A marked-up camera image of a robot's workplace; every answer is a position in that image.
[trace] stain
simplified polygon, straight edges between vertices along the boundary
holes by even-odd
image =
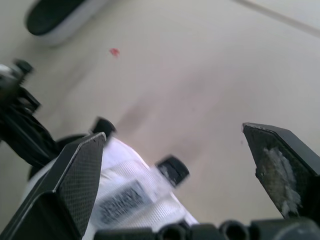
[[[117,49],[117,48],[111,48],[110,50],[109,50],[109,52],[114,56],[114,57],[118,57],[119,56],[119,54],[120,54],[120,51],[119,51],[119,49]]]

